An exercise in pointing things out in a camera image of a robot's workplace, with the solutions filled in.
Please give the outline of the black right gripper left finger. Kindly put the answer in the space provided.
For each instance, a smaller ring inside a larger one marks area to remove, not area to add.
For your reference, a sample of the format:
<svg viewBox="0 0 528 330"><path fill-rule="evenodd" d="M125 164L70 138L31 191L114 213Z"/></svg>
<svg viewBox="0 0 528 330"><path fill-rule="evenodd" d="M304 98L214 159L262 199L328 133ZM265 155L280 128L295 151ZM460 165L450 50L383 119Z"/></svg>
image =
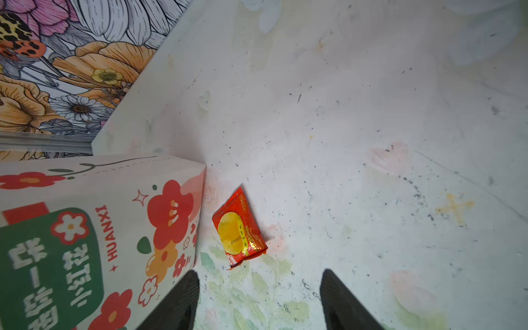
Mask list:
<svg viewBox="0 0 528 330"><path fill-rule="evenodd" d="M194 270L190 270L148 315L138 329L193 330L199 293L198 274Z"/></svg>

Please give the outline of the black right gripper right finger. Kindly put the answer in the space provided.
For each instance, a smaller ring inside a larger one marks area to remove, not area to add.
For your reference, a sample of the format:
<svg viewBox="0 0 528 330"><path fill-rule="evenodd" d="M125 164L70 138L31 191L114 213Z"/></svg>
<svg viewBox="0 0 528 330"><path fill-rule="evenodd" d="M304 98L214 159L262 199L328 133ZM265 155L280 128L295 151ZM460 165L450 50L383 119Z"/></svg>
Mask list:
<svg viewBox="0 0 528 330"><path fill-rule="evenodd" d="M323 272L320 299L328 330L384 329L331 269Z"/></svg>

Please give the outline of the small red snack packet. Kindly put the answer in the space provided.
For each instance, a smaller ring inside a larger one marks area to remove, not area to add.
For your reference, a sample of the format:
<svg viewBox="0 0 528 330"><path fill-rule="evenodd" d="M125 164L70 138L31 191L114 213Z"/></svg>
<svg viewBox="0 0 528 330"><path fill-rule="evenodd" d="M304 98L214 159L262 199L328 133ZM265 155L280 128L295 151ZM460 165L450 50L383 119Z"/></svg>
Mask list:
<svg viewBox="0 0 528 330"><path fill-rule="evenodd" d="M213 224L230 268L267 253L268 246L242 186L213 214Z"/></svg>

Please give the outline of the white floral paper bag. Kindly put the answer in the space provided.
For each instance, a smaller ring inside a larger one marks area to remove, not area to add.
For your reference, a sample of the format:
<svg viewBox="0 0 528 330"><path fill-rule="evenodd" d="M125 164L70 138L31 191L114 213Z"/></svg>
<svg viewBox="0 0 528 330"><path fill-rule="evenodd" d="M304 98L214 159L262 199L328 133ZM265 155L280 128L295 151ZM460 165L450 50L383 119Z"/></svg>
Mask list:
<svg viewBox="0 0 528 330"><path fill-rule="evenodd" d="M1 164L1 328L138 329L196 259L206 166L170 155Z"/></svg>

